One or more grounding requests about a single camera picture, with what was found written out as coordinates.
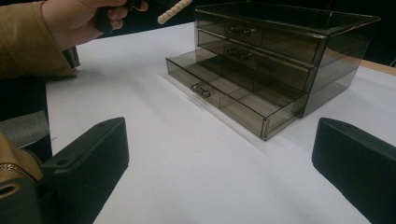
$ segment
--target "jacket cuff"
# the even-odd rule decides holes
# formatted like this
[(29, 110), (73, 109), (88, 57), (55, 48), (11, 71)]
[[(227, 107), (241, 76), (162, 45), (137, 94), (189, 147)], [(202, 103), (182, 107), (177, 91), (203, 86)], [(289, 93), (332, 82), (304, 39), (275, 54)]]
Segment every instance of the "jacket cuff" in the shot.
[(64, 77), (76, 74), (44, 23), (41, 13), (43, 3), (0, 7), (0, 28), (3, 28), (0, 40), (17, 68), (11, 71), (12, 77)]

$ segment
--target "black object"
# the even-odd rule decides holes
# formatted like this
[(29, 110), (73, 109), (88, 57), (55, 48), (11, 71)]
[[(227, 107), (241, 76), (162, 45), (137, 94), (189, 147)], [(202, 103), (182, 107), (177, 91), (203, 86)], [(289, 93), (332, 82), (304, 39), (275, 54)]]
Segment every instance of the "black object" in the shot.
[(124, 118), (101, 122), (41, 165), (44, 178), (0, 184), (2, 223), (93, 223), (128, 167)]
[(348, 123), (322, 118), (312, 162), (372, 223), (396, 223), (396, 147)]
[[(134, 7), (140, 7), (142, 0), (128, 0), (124, 5), (128, 10), (132, 11)], [(113, 27), (108, 19), (107, 12), (114, 7), (99, 7), (96, 11), (95, 27), (104, 34), (112, 34)]]

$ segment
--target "dark background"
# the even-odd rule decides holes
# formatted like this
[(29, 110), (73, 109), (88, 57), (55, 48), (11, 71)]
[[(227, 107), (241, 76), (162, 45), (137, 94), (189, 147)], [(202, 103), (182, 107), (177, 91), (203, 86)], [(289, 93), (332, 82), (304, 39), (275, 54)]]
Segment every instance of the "dark background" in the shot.
[[(19, 2), (29, 2), (32, 0), (3, 0), (1, 5), (8, 5)], [(161, 0), (146, 0), (149, 5), (147, 12), (133, 11), (124, 20), (121, 30), (114, 31), (112, 35), (126, 35), (143, 32), (152, 29), (173, 26), (194, 20), (194, 7), (235, 0), (192, 0), (192, 3), (179, 12), (165, 25), (157, 23), (157, 18), (168, 8), (158, 3)], [(396, 59), (396, 1), (395, 0), (255, 0), (257, 2), (282, 4), (297, 7), (311, 7), (318, 9), (329, 9), (349, 13), (378, 16), (381, 22), (377, 28), (373, 41), (367, 49), (365, 60), (375, 63), (390, 65)]]

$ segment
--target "finger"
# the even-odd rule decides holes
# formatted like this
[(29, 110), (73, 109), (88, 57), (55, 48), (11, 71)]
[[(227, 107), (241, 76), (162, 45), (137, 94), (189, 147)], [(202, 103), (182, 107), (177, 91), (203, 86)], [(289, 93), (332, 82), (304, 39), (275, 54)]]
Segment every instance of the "finger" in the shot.
[(114, 20), (110, 21), (111, 26), (113, 27), (113, 30), (119, 30), (122, 28), (123, 21), (122, 20)]
[(86, 7), (120, 7), (125, 5), (127, 0), (78, 0)]
[(149, 9), (149, 4), (146, 1), (142, 1), (140, 7), (135, 7), (138, 11), (147, 11)]
[(125, 7), (115, 7), (107, 12), (107, 16), (111, 20), (120, 20), (128, 15), (128, 9)]

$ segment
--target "drawer unit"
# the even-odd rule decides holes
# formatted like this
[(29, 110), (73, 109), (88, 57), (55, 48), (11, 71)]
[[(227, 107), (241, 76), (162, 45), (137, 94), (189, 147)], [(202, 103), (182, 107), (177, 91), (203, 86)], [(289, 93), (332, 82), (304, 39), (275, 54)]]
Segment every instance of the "drawer unit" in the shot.
[(349, 87), (378, 17), (253, 1), (195, 9), (168, 73), (267, 140)]
[(205, 49), (166, 59), (169, 74), (266, 140), (294, 121), (306, 93)]

